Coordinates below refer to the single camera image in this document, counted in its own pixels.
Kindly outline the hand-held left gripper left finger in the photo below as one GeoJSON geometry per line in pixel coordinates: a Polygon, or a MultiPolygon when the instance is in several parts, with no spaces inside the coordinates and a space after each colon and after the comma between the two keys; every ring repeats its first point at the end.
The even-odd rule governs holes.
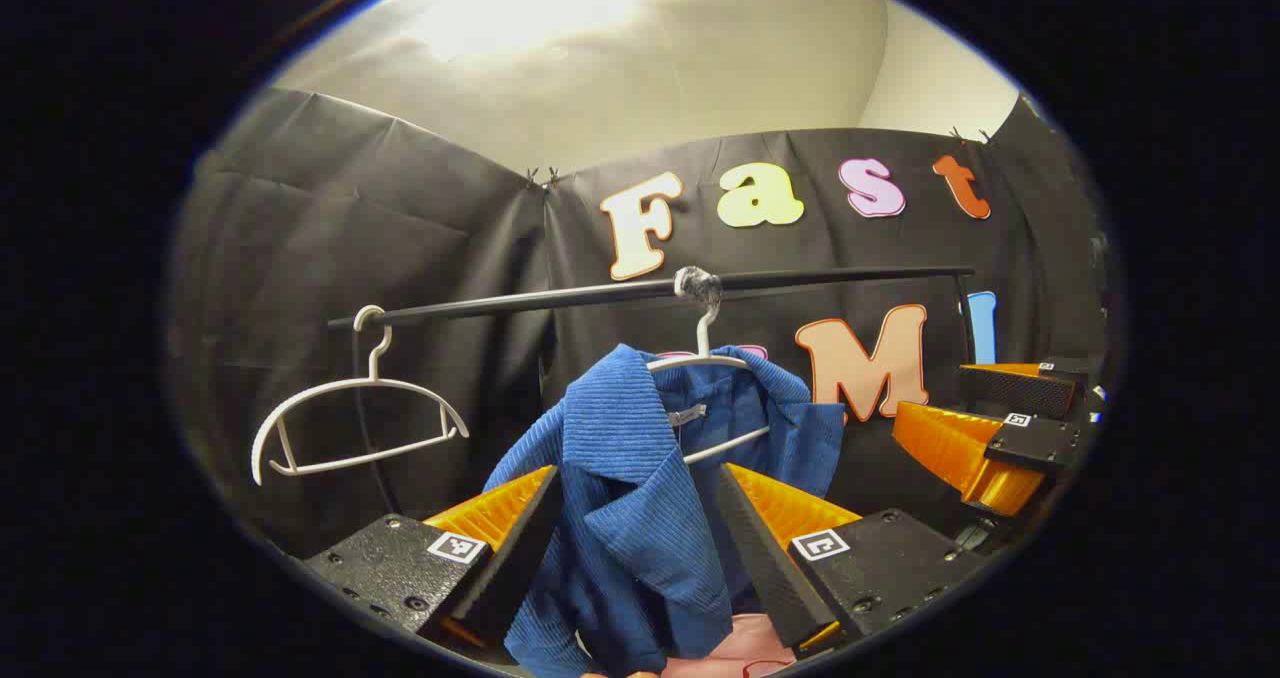
{"type": "Polygon", "coordinates": [[[306,558],[315,579],[410,635],[499,647],[556,532],[554,464],[428,519],[387,514],[306,558]]]}

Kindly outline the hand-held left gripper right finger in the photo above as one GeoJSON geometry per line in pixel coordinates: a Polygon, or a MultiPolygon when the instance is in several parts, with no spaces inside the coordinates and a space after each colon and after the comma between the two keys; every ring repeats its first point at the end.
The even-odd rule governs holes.
{"type": "Polygon", "coordinates": [[[818,654],[936,605],[986,563],[906,510],[852,510],[740,464],[716,501],[782,645],[818,654]]]}

